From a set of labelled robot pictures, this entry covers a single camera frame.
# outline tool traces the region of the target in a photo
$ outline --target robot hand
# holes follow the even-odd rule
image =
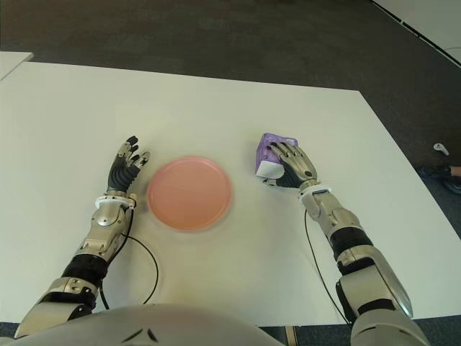
[[[141,168],[149,160],[150,154],[148,151],[144,151],[140,156],[133,156],[133,153],[138,149],[138,146],[135,145],[137,142],[138,139],[131,136],[117,152],[107,181],[108,192],[120,191],[126,193]]]
[[[267,148],[278,155],[285,173],[278,179],[265,179],[264,184],[299,188],[308,180],[317,179],[317,171],[305,152],[289,143],[273,142]]]

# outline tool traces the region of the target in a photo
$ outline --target white table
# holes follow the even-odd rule
[[[0,81],[8,76],[22,62],[33,57],[32,53],[0,51]]]
[[[62,273],[132,134],[152,153],[133,185],[133,234],[160,264],[153,301],[227,309],[266,326],[341,323],[313,266],[296,193],[254,176],[256,146],[272,132],[298,138],[359,216],[416,318],[461,313],[461,242],[359,92],[23,63],[0,83],[0,97],[0,320],[19,321]],[[144,198],[153,173],[186,155],[216,161],[233,182],[228,215],[199,234],[169,230]],[[308,226],[334,292],[331,249],[317,224]],[[105,281],[109,303],[142,301],[154,277],[148,256],[128,244]]]

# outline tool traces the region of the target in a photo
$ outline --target purple object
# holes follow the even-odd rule
[[[267,146],[272,142],[287,142],[293,146],[297,146],[297,140],[295,138],[288,138],[274,135],[273,133],[265,133],[261,141],[259,142],[258,149],[256,150],[256,175],[260,177],[273,178],[272,173],[268,172],[266,169],[261,170],[261,163],[267,165],[267,162],[271,162],[270,166],[275,167],[273,164],[281,165],[279,157]]]

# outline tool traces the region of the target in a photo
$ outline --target black cable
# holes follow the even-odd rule
[[[156,265],[156,271],[157,271],[157,276],[156,276],[156,283],[153,285],[153,288],[152,288],[152,291],[151,291],[151,294],[149,294],[149,297],[147,297],[144,302],[143,302],[143,305],[146,304],[149,299],[151,299],[151,297],[153,296],[153,293],[156,291],[157,289],[157,284],[158,284],[158,264],[157,264],[157,260],[155,258],[155,256],[153,255],[153,253],[149,250],[149,248],[144,245],[139,239],[136,239],[134,236],[126,236],[126,239],[131,239],[133,241],[136,241],[139,245],[141,245],[144,250],[146,250],[149,255],[151,256],[151,259],[153,260],[153,263]]]
[[[341,317],[343,318],[343,320],[346,322],[346,324],[348,325],[348,327],[349,327],[349,328],[352,328],[352,324],[351,324],[351,323],[346,319],[346,317],[343,315],[343,313],[341,312],[341,310],[339,309],[339,307],[336,305],[336,302],[333,300],[333,297],[331,296],[330,291],[329,291],[328,288],[326,287],[325,280],[323,279],[323,276],[322,276],[322,273],[321,273],[321,271],[320,271],[320,268],[318,267],[317,259],[315,258],[315,253],[314,253],[314,249],[312,248],[312,243],[310,242],[310,237],[309,237],[309,232],[308,232],[308,221],[307,221],[307,217],[308,217],[308,211],[306,210],[306,211],[304,212],[304,228],[305,228],[305,233],[306,233],[306,235],[308,236],[309,247],[310,247],[310,250],[311,250],[312,255],[313,255],[313,257],[314,257],[315,267],[317,268],[317,272],[318,272],[318,275],[320,276],[320,280],[322,281],[323,287],[325,288],[325,291],[326,291],[326,293],[328,294],[328,297],[330,297],[331,302],[333,303],[334,307],[335,307],[336,310],[339,312],[339,314],[341,315]]]
[[[157,289],[157,284],[158,284],[158,263],[157,263],[157,260],[156,260],[155,256],[153,255],[153,253],[149,250],[149,248],[145,244],[143,244],[139,239],[136,239],[134,236],[130,236],[131,226],[133,224],[133,218],[134,218],[134,210],[131,213],[130,224],[128,225],[127,233],[122,234],[122,236],[124,236],[125,239],[123,239],[122,245],[120,245],[118,250],[114,253],[112,258],[108,262],[108,265],[114,260],[114,258],[120,253],[120,251],[122,251],[122,249],[125,246],[125,244],[127,243],[128,239],[136,241],[139,245],[141,245],[144,248],[144,250],[146,250],[149,253],[149,255],[151,256],[151,259],[153,260],[153,263],[156,265],[157,276],[156,276],[156,282],[155,282],[155,284],[154,284],[154,286],[152,288],[151,293],[149,294],[147,299],[144,300],[144,302],[143,302],[143,305],[144,305],[149,301],[149,299],[151,299],[152,295],[154,294],[154,292]],[[101,293],[101,300],[102,300],[102,303],[104,304],[104,307],[106,308],[106,310],[110,310],[109,304],[107,303],[106,296],[104,294],[104,289],[102,287],[102,282],[99,285],[99,292]]]

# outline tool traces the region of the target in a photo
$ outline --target purple block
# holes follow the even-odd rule
[[[265,133],[259,142],[258,149],[256,150],[255,173],[260,177],[275,178],[274,174],[282,172],[280,169],[277,169],[277,165],[282,164],[279,157],[272,150],[267,148],[271,142],[287,142],[293,146],[297,146],[297,140],[295,138],[282,137],[274,135],[273,133]],[[262,169],[263,173],[259,170],[261,165],[264,165],[265,167]]]

